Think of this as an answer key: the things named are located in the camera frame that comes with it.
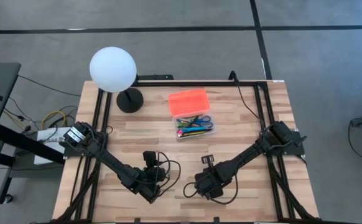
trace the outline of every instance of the black lamp base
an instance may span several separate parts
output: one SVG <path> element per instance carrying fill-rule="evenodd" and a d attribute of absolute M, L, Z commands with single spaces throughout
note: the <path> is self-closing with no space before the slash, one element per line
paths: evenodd
<path fill-rule="evenodd" d="M 128 88 L 119 93 L 116 102 L 121 111 L 125 113 L 134 113 L 143 106 L 144 97 L 139 90 Z"/>

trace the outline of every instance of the gray floor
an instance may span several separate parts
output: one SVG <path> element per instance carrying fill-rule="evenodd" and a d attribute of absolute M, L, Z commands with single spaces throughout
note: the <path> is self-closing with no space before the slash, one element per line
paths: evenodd
<path fill-rule="evenodd" d="M 262 26 L 362 25 L 362 1 L 256 0 Z M 0 29 L 97 27 L 251 26 L 249 1 L 0 0 Z M 348 122 L 362 116 L 362 30 L 265 31 L 274 79 L 285 80 L 305 143 L 319 214 L 326 220 L 362 223 L 362 158 L 347 141 Z M 263 79 L 254 31 L 130 34 L 0 35 L 0 62 L 22 64 L 20 74 L 79 93 L 88 63 L 100 48 L 122 47 L 138 73 L 170 73 L 176 79 Z M 31 118 L 78 98 L 19 80 L 12 97 Z M 16 111 L 10 102 L 7 105 Z M 2 124 L 18 127 L 7 118 Z M 362 153 L 362 128 L 351 132 Z M 0 170 L 0 183 L 4 171 Z M 47 221 L 60 180 L 18 179 L 17 200 L 0 205 L 0 223 Z"/>

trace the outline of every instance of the orange lid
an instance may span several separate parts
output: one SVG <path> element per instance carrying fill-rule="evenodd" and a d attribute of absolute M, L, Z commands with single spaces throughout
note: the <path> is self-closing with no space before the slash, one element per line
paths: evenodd
<path fill-rule="evenodd" d="M 210 109 L 206 90 L 188 90 L 170 94 L 169 105 L 173 116 Z"/>

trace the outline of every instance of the plastic container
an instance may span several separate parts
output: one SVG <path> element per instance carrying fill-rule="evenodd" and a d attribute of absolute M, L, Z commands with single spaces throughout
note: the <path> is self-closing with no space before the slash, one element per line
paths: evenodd
<path fill-rule="evenodd" d="M 171 94 L 169 106 L 177 140 L 215 133 L 216 125 L 205 90 Z"/>

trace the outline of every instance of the yellow cable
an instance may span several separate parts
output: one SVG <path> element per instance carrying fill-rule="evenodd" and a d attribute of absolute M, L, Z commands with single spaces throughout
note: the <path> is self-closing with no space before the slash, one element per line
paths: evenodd
<path fill-rule="evenodd" d="M 9 117 L 9 119 L 11 119 L 13 122 L 17 123 L 19 126 L 21 126 L 21 127 L 23 127 L 23 128 L 25 129 L 25 126 L 24 126 L 21 122 L 19 122 L 19 121 L 17 120 L 17 118 L 14 119 L 14 118 L 11 116 L 11 114 L 9 114 L 7 111 L 3 111 L 3 112 Z"/>
<path fill-rule="evenodd" d="M 46 120 L 49 116 L 51 116 L 52 114 L 57 114 L 57 113 L 60 113 L 60 114 L 62 114 L 62 116 L 63 116 L 63 121 L 62 121 L 61 126 L 63 126 L 63 125 L 65 124 L 65 121 L 66 121 L 66 118 L 67 118 L 67 116 L 65 115 L 65 113 L 63 113 L 62 111 L 53 111 L 53 112 L 49 113 L 49 114 L 42 120 L 41 130 L 44 130 L 44 122 L 45 122 L 45 120 Z"/>

